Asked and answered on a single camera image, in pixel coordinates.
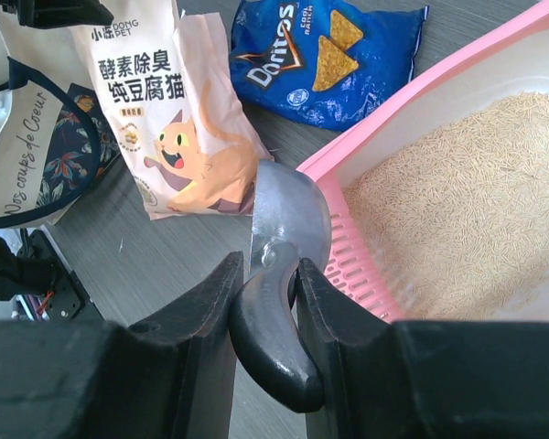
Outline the metal litter scoop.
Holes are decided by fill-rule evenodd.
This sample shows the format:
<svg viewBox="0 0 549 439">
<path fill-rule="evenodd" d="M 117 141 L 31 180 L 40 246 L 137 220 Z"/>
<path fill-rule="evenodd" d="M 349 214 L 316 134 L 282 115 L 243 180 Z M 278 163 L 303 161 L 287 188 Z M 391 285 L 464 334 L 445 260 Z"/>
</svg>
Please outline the metal litter scoop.
<svg viewBox="0 0 549 439">
<path fill-rule="evenodd" d="M 247 373 L 293 412 L 316 412 L 324 401 L 318 368 L 299 336 L 292 308 L 300 261 L 307 258 L 324 269 L 330 246 L 330 214 L 317 184 L 291 167 L 261 161 L 249 279 L 231 304 L 229 330 Z"/>
</svg>

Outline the pink cat litter bag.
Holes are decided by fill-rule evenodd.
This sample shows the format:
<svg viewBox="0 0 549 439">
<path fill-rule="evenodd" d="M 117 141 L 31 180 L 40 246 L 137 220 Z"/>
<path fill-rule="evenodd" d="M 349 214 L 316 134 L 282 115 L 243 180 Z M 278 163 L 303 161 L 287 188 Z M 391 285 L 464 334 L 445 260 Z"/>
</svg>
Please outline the pink cat litter bag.
<svg viewBox="0 0 549 439">
<path fill-rule="evenodd" d="M 70 31 L 153 220 L 248 215 L 270 158 L 232 86 L 217 13 L 173 1 L 109 1 L 109 26 Z"/>
</svg>

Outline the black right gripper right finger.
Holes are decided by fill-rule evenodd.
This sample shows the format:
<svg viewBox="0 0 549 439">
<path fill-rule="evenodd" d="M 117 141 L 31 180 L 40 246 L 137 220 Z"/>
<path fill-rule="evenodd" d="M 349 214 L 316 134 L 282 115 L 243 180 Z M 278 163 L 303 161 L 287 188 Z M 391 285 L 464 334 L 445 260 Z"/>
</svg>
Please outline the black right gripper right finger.
<svg viewBox="0 0 549 439">
<path fill-rule="evenodd" d="M 307 259 L 296 292 L 324 389 L 309 437 L 549 438 L 549 323 L 388 324 Z"/>
</svg>

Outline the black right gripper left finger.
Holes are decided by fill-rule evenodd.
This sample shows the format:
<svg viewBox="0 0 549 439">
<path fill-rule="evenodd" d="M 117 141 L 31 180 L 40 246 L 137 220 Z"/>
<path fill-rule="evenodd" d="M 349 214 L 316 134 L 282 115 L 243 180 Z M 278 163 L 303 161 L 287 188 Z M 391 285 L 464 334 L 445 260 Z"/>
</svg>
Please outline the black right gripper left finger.
<svg viewBox="0 0 549 439">
<path fill-rule="evenodd" d="M 0 320 L 0 438 L 225 438 L 243 255 L 122 327 Z"/>
</svg>

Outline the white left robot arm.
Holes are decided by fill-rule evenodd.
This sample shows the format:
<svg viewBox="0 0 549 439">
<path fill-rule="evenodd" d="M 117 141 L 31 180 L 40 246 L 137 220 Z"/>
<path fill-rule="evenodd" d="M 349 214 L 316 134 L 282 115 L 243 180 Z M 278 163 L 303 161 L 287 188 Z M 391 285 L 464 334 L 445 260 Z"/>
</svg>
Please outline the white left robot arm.
<svg viewBox="0 0 549 439">
<path fill-rule="evenodd" d="M 0 1 L 0 36 L 9 68 L 0 92 L 34 81 L 61 98 L 68 119 L 91 116 L 99 106 L 70 30 L 112 22 L 113 14 L 99 1 Z"/>
</svg>

